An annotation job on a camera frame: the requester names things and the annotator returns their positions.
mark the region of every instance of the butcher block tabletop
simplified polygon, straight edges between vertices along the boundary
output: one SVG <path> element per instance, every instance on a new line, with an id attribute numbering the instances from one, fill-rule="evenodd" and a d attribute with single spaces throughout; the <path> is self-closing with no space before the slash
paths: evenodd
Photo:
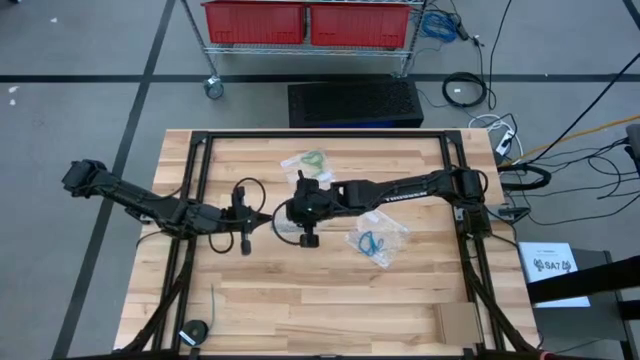
<path id="1" fill-rule="evenodd" d="M 486 130 L 459 131 L 469 166 L 488 175 L 486 203 L 503 203 Z M 190 138 L 190 130 L 167 131 L 153 182 L 155 193 L 168 194 L 180 187 Z M 234 184 L 254 177 L 267 192 L 262 212 L 270 214 L 293 195 L 294 187 L 287 182 L 281 161 L 317 149 L 325 151 L 338 181 L 389 181 L 443 166 L 438 141 L 419 136 L 331 138 L 328 133 L 327 138 L 219 138 L 213 141 L 204 202 L 230 206 Z M 200 168 L 201 159 L 202 150 L 195 169 Z M 257 208 L 260 189 L 250 182 L 243 185 L 245 203 Z M 194 197 L 196 186 L 191 188 Z M 238 234 L 235 247 L 225 255 L 214 253 L 206 236 L 199 237 L 186 321 L 208 323 L 212 285 L 215 297 L 215 321 L 208 339 L 200 345 L 201 354 L 461 354 L 462 346 L 439 342 L 434 318 L 435 304 L 467 301 L 451 206 L 440 198 L 427 197 L 386 204 L 378 210 L 410 231 L 388 269 L 345 242 L 355 218 L 324 222 L 317 229 L 317 249 L 285 244 L 273 234 L 270 224 L 250 235 L 250 256 L 240 254 Z M 506 224 L 492 225 L 496 235 L 513 239 Z M 141 235 L 157 230 L 155 225 L 144 226 Z M 228 234 L 213 236 L 218 249 L 228 242 Z M 130 342 L 158 305 L 170 243 L 169 237 L 154 235 L 140 244 L 114 348 Z M 485 247 L 498 305 L 535 346 L 536 324 L 515 247 L 495 238 L 487 238 Z M 164 348 L 170 344 L 176 302 L 167 317 Z M 483 309 L 485 343 L 492 348 L 491 327 Z M 182 345 L 181 353 L 188 351 Z"/>

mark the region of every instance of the black cord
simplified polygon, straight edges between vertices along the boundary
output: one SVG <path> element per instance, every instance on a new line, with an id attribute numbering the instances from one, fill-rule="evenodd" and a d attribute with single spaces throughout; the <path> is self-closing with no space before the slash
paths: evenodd
<path id="1" fill-rule="evenodd" d="M 489 93 L 493 94 L 493 105 L 491 103 L 491 95 L 487 99 L 487 105 L 489 105 L 489 110 L 493 110 L 498 105 L 498 99 L 496 95 L 491 91 L 493 85 L 493 54 L 496 52 L 496 46 L 498 45 L 498 40 L 500 40 L 500 34 L 502 33 L 502 26 L 504 25 L 504 19 L 507 17 L 507 13 L 509 12 L 509 7 L 511 7 L 511 1 L 507 3 L 507 6 L 504 9 L 504 13 L 502 14 L 502 20 L 500 20 L 500 27 L 498 28 L 498 34 L 496 35 L 496 40 L 493 42 L 493 48 L 491 49 L 491 56 L 489 58 Z"/>
<path id="2" fill-rule="evenodd" d="M 493 234 L 493 233 L 491 234 L 491 236 L 493 236 L 494 238 L 496 238 L 496 239 L 498 239 L 498 240 L 502 240 L 502 241 L 504 241 L 504 242 L 506 242 L 506 243 L 509 243 L 509 244 L 511 244 L 511 245 L 513 245 L 513 246 L 515 246 L 515 247 L 518 247 L 518 245 L 516 245 L 516 243 L 515 243 L 515 242 L 513 242 L 513 241 L 511 241 L 511 240 L 509 240 L 509 239 L 507 239 L 507 238 L 503 238 L 502 236 L 498 236 L 498 235 Z"/>
<path id="3" fill-rule="evenodd" d="M 552 174 L 555 174 L 558 171 L 566 169 L 567 167 L 569 167 L 569 165 L 575 164 L 575 163 L 583 161 L 583 160 L 587 160 L 587 159 L 592 158 L 592 157 L 604 155 L 604 154 L 608 153 L 609 151 L 613 150 L 614 148 L 616 148 L 617 146 L 623 145 L 625 143 L 625 140 L 626 139 L 616 140 L 616 141 L 614 141 L 613 143 L 611 143 L 611 144 L 609 144 L 607 146 L 603 146 L 601 148 L 595 149 L 596 151 L 591 153 L 591 154 L 589 154 L 589 155 L 586 155 L 586 156 L 583 156 L 583 157 L 580 157 L 580 158 L 577 158 L 577 159 L 574 159 L 574 160 L 569 160 L 569 161 L 561 162 L 561 163 L 558 163 L 558 164 L 542 164 L 542 163 L 536 162 L 536 165 L 538 165 L 538 166 L 546 166 L 546 167 L 559 167 L 559 169 L 554 170 L 552 172 Z"/>
<path id="4" fill-rule="evenodd" d="M 516 135 L 518 135 L 518 122 L 516 121 L 516 118 L 515 118 L 515 116 L 513 116 L 512 113 L 506 113 L 506 114 L 502 115 L 496 121 L 500 121 L 500 120 L 506 118 L 507 116 L 511 118 L 511 122 L 513 123 L 513 136 L 515 137 Z"/>
<path id="5" fill-rule="evenodd" d="M 635 195 L 635 194 L 639 194 L 639 193 L 640 193 L 640 190 L 638 190 L 638 191 L 632 191 L 632 192 L 628 192 L 628 193 L 624 193 L 624 194 L 613 194 L 613 195 L 609 195 L 609 196 L 607 196 L 607 197 L 608 197 L 608 198 L 610 198 L 610 197 L 622 197 L 622 196 Z"/>
<path id="6" fill-rule="evenodd" d="M 582 112 L 582 114 L 580 114 L 580 116 L 578 116 L 578 118 L 571 125 L 569 125 L 569 127 L 562 133 L 562 135 L 560 135 L 554 142 L 551 143 L 551 145 L 549 145 L 549 147 L 547 147 L 542 153 L 540 153 L 538 156 L 536 156 L 535 159 L 533 159 L 530 162 L 539 160 L 547 152 L 549 152 L 549 150 L 551 150 L 554 146 L 556 146 L 556 144 L 558 144 L 558 142 L 560 142 L 560 140 L 562 140 L 562 138 L 564 138 L 569 133 L 569 131 L 571 131 L 571 129 L 573 129 L 580 122 L 580 120 L 582 120 L 582 118 L 585 115 L 587 115 L 587 113 L 591 110 L 591 108 L 593 108 L 600 101 L 600 99 L 602 99 L 602 97 L 609 91 L 609 89 L 613 86 L 613 84 L 615 84 L 618 81 L 618 79 L 620 79 L 622 74 L 624 74 L 625 71 L 627 71 L 627 69 L 630 68 L 631 65 L 633 65 L 633 63 L 636 62 L 636 60 L 638 60 L 638 58 L 640 58 L 640 53 L 634 56 L 633 59 L 631 59 L 631 61 L 629 61 L 629 63 L 613 79 L 611 79 L 609 84 L 604 88 L 604 90 L 602 90 L 600 95 L 598 95 L 598 97 L 596 97 L 596 99 Z"/>
<path id="7" fill-rule="evenodd" d="M 639 180 L 640 178 L 631 178 L 631 179 L 624 179 L 622 181 L 620 181 L 620 183 L 624 183 L 627 181 L 633 181 L 633 180 Z M 575 192 L 575 191 L 583 191 L 583 190 L 599 190 L 599 189 L 604 189 L 608 186 L 611 185 L 616 185 L 618 184 L 618 181 L 614 181 L 608 184 L 604 184 L 604 185 L 600 185 L 600 186 L 587 186 L 587 187 L 582 187 L 582 188 L 575 188 L 575 189 L 568 189 L 568 190 L 560 190 L 560 191 L 554 191 L 554 192 L 550 192 L 547 194 L 529 194 L 527 196 L 529 197 L 547 197 L 547 196 L 553 196 L 553 195 L 558 195 L 558 194 L 565 194 L 565 193 L 570 193 L 570 192 Z M 511 195 L 511 196 L 517 196 L 517 197 L 522 197 L 523 195 Z M 609 195 L 609 197 L 613 197 L 613 196 L 622 196 L 622 194 L 620 195 Z"/>
<path id="8" fill-rule="evenodd" d="M 476 84 L 480 86 L 480 90 L 481 90 L 480 96 L 476 100 L 469 103 L 457 102 L 453 100 L 451 96 L 449 96 L 449 92 L 447 90 L 447 86 L 449 86 L 449 83 L 452 83 L 452 82 L 468 82 L 468 83 Z M 476 75 L 469 72 L 455 72 L 447 76 L 442 82 L 442 96 L 444 96 L 444 99 L 449 104 L 459 108 L 474 107 L 482 104 L 482 102 L 487 98 L 488 92 L 489 90 L 487 88 L 487 84 L 482 79 L 480 79 Z"/>
<path id="9" fill-rule="evenodd" d="M 153 235 L 160 234 L 161 232 L 162 232 L 162 230 L 154 231 L 154 232 L 148 233 L 147 235 L 145 235 L 145 236 L 141 237 L 140 239 L 138 239 L 138 241 L 136 242 L 136 249 L 138 248 L 138 246 L 140 246 L 140 243 L 142 243 L 142 241 L 144 239 L 146 239 L 146 238 L 148 238 L 150 236 L 153 236 Z"/>
<path id="10" fill-rule="evenodd" d="M 502 221 L 503 223 L 507 224 L 507 226 L 509 226 L 511 228 L 511 231 L 513 231 L 513 241 L 503 238 L 502 236 L 498 236 L 496 234 L 491 234 L 491 236 L 495 237 L 496 239 L 502 240 L 504 242 L 508 242 L 509 244 L 518 247 L 517 242 L 518 242 L 518 231 L 516 230 L 515 226 L 513 226 L 513 224 L 510 221 L 507 221 L 505 219 L 503 219 L 502 217 L 498 216 L 497 214 L 494 214 L 493 212 L 491 212 L 491 210 L 487 209 L 487 207 L 485 206 L 485 209 L 487 210 L 487 212 L 491 215 L 493 215 L 493 217 L 495 217 L 496 219 Z"/>
<path id="11" fill-rule="evenodd" d="M 180 192 L 180 190 L 182 190 L 182 186 L 178 187 L 177 189 L 175 189 L 174 191 L 172 191 L 170 194 L 160 196 L 159 198 L 156 198 L 156 199 L 149 199 L 149 198 L 143 197 L 143 200 L 144 200 L 144 201 L 160 201 L 160 200 L 166 200 L 166 199 L 172 198 L 175 194 L 179 193 L 179 192 Z"/>
<path id="12" fill-rule="evenodd" d="M 533 208 L 533 206 L 531 206 L 531 203 L 529 202 L 529 199 L 527 199 L 527 195 L 524 193 L 524 191 L 522 191 L 522 197 L 523 197 L 524 201 L 527 203 L 527 205 L 529 206 L 529 208 L 530 209 Z M 624 209 L 628 208 L 629 206 L 631 206 L 631 204 L 633 204 L 636 200 L 638 200 L 638 198 L 640 198 L 640 194 L 635 196 L 633 199 L 631 199 L 631 201 L 629 201 L 628 203 L 626 203 L 625 205 L 620 207 L 618 210 L 616 210 L 616 211 L 614 211 L 612 213 L 609 213 L 609 214 L 586 216 L 586 217 L 582 217 L 582 218 L 568 219 L 568 220 L 556 221 L 556 222 L 551 222 L 551 223 L 539 222 L 539 221 L 537 221 L 536 219 L 534 219 L 531 216 L 531 213 L 529 213 L 527 215 L 527 217 L 529 217 L 529 220 L 531 220 L 531 222 L 533 222 L 536 225 L 540 225 L 540 226 L 554 226 L 554 225 L 572 223 L 572 222 L 577 222 L 577 221 L 601 219 L 601 218 L 606 218 L 606 217 L 613 216 L 613 215 L 616 215 L 616 214 L 622 212 Z"/>
<path id="13" fill-rule="evenodd" d="M 538 336 L 540 337 L 540 342 L 538 343 L 538 346 L 536 346 L 536 350 L 542 349 L 542 344 L 544 344 L 544 335 L 538 331 Z"/>
<path id="14" fill-rule="evenodd" d="M 271 216 L 271 227 L 273 228 L 273 233 L 276 234 L 276 237 L 278 237 L 278 239 L 282 240 L 284 243 L 287 243 L 289 245 L 298 246 L 298 245 L 300 245 L 300 242 L 295 242 L 295 241 L 290 241 L 290 240 L 285 239 L 284 237 L 282 237 L 282 235 L 280 235 L 280 232 L 278 231 L 278 228 L 276 227 L 276 214 L 278 213 L 278 210 L 280 210 L 280 208 L 285 206 L 291 200 L 293 200 L 293 199 L 289 199 L 289 200 L 283 201 L 282 203 L 280 203 L 280 205 L 278 205 L 276 207 L 275 210 L 273 210 L 273 215 Z"/>
<path id="15" fill-rule="evenodd" d="M 598 169 L 596 169 L 596 167 L 593 165 L 593 163 L 591 163 L 591 161 L 593 159 L 600 159 L 602 161 L 605 161 L 605 162 L 609 163 L 609 165 L 611 165 L 611 167 L 613 167 L 613 170 L 618 175 L 618 181 L 616 181 L 616 185 L 613 187 L 613 190 L 611 190 L 607 195 L 598 196 L 596 198 L 597 200 L 601 200 L 601 199 L 604 199 L 606 197 L 609 197 L 609 196 L 613 195 L 616 191 L 618 191 L 618 189 L 620 188 L 620 184 L 622 183 L 622 174 L 620 174 L 620 170 L 618 169 L 616 164 L 613 163 L 613 161 L 611 161 L 611 160 L 609 160 L 607 158 L 601 157 L 601 156 L 594 156 L 592 158 L 587 159 L 587 163 L 589 164 L 589 166 L 591 166 L 592 169 L 600 172 Z"/>
<path id="16" fill-rule="evenodd" d="M 554 157 L 558 157 L 558 156 L 562 156 L 562 155 L 569 155 L 569 154 L 575 154 L 577 152 L 581 152 L 581 151 L 587 151 L 587 150 L 600 150 L 601 148 L 582 148 L 582 149 L 578 149 L 578 150 L 573 150 L 573 151 L 564 151 L 564 152 L 560 152 L 557 154 L 553 154 L 553 155 L 549 155 L 549 156 L 545 156 L 543 158 L 540 158 L 540 160 L 548 160 L 548 159 L 553 159 Z"/>
<path id="17" fill-rule="evenodd" d="M 252 178 L 252 177 L 246 177 L 246 178 L 240 179 L 240 181 L 238 181 L 233 186 L 233 191 L 235 191 L 238 188 L 238 186 L 240 186 L 240 184 L 242 184 L 245 181 L 253 181 L 253 182 L 255 182 L 256 184 L 258 184 L 258 186 L 260 186 L 260 190 L 262 190 L 262 202 L 260 203 L 260 206 L 258 207 L 258 209 L 255 211 L 256 213 L 259 213 L 262 210 L 262 208 L 264 207 L 264 203 L 267 201 L 267 190 L 264 189 L 264 185 L 262 185 L 262 183 L 258 179 Z M 237 224 L 237 223 L 245 222 L 245 221 L 251 219 L 253 216 L 254 215 L 251 214 L 251 215 L 246 216 L 246 217 L 244 217 L 242 219 L 236 219 L 236 220 L 222 220 L 222 219 L 213 219 L 213 218 L 206 217 L 206 216 L 203 216 L 203 217 L 205 217 L 205 218 L 207 218 L 209 220 L 213 220 L 215 222 L 219 222 L 221 224 Z"/>
<path id="18" fill-rule="evenodd" d="M 591 345 L 593 343 L 596 343 L 596 342 L 602 341 L 602 340 L 604 340 L 604 339 L 595 339 L 595 340 L 587 341 L 586 343 L 582 343 L 582 344 L 579 344 L 579 345 L 576 345 L 576 346 L 572 346 L 572 347 L 564 349 L 564 350 L 554 351 L 553 353 L 554 354 L 562 354 L 562 353 L 565 353 L 565 352 L 568 352 L 568 351 L 571 351 L 571 350 L 575 350 L 577 348 L 581 348 L 583 346 Z"/>
<path id="19" fill-rule="evenodd" d="M 598 169 L 598 168 L 597 168 L 597 167 L 596 167 L 596 166 L 591 162 L 591 159 L 601 159 L 601 160 L 604 160 L 604 161 L 609 162 L 609 164 L 611 164 L 611 166 L 613 166 L 613 168 L 615 169 L 615 171 L 616 171 L 616 172 L 614 172 L 614 173 L 610 173 L 610 172 L 607 172 L 607 171 L 604 171 L 604 170 L 600 170 L 600 169 Z M 618 169 L 618 167 L 617 167 L 617 166 L 616 166 L 616 165 L 615 165 L 611 160 L 606 159 L 606 158 L 603 158 L 603 157 L 601 157 L 601 156 L 592 156 L 592 157 L 590 157 L 589 159 L 587 159 L 587 163 L 589 163 L 589 166 L 590 166 L 593 170 L 595 170 L 595 171 L 597 171 L 597 172 L 599 172 L 600 174 L 603 174 L 603 175 L 625 176 L 625 175 L 635 175 L 635 174 L 637 174 L 637 173 L 638 173 L 637 171 L 629 171 L 629 172 L 624 172 L 624 173 L 622 173 L 622 172 L 620 172 L 620 170 Z"/>
<path id="20" fill-rule="evenodd" d="M 227 248 L 224 250 L 218 250 L 215 248 L 215 246 L 213 246 L 213 240 L 211 239 L 211 234 L 207 234 L 207 236 L 209 237 L 209 247 L 211 248 L 211 250 L 213 250 L 213 252 L 215 252 L 216 254 L 226 254 L 229 251 L 231 251 L 231 249 L 233 249 L 234 238 L 233 238 L 233 233 L 231 231 L 229 231 L 229 235 L 231 235 L 231 241 L 229 241 L 229 246 L 227 246 Z"/>

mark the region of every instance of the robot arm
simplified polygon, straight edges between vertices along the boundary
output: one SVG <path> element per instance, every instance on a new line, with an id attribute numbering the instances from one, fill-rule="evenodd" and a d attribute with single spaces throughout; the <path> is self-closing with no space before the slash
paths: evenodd
<path id="1" fill-rule="evenodd" d="M 246 233 L 271 220 L 269 215 L 244 206 L 242 187 L 232 194 L 233 206 L 219 209 L 173 196 L 156 195 L 113 175 L 103 163 L 95 160 L 74 161 L 62 183 L 74 197 L 103 196 L 124 206 L 134 218 L 142 221 L 142 216 L 149 217 L 164 233 L 181 239 L 240 231 L 244 242 Z"/>
<path id="2" fill-rule="evenodd" d="M 305 230 L 300 246 L 318 247 L 319 238 L 313 229 L 320 221 L 362 215 L 386 203 L 438 196 L 462 211 L 467 232 L 484 237 L 491 233 L 491 226 L 480 174 L 454 168 L 382 183 L 340 181 L 323 190 L 317 180 L 305 178 L 299 171 L 294 196 L 286 203 L 287 218 Z"/>

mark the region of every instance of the plastic bag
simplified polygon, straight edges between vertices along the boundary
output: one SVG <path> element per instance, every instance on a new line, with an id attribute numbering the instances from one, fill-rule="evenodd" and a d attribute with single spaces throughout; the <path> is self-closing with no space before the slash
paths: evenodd
<path id="1" fill-rule="evenodd" d="M 359 216 L 356 230 L 345 237 L 349 245 L 385 269 L 408 239 L 409 229 L 378 210 Z"/>
<path id="2" fill-rule="evenodd" d="M 282 161 L 280 165 L 287 176 L 287 182 L 294 186 L 298 180 L 298 170 L 302 170 L 305 177 L 318 180 L 323 189 L 328 189 L 331 183 L 336 180 L 323 150 L 312 150 L 298 154 Z"/>

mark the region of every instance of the red plastic crate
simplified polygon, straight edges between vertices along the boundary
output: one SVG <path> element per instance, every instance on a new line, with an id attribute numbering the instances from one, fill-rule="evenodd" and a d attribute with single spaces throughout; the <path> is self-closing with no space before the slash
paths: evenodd
<path id="1" fill-rule="evenodd" d="M 212 43 L 301 44 L 304 40 L 302 4 L 214 1 L 202 6 Z"/>
<path id="2" fill-rule="evenodd" d="M 402 48 L 410 10 L 390 4 L 311 5 L 311 43 Z"/>

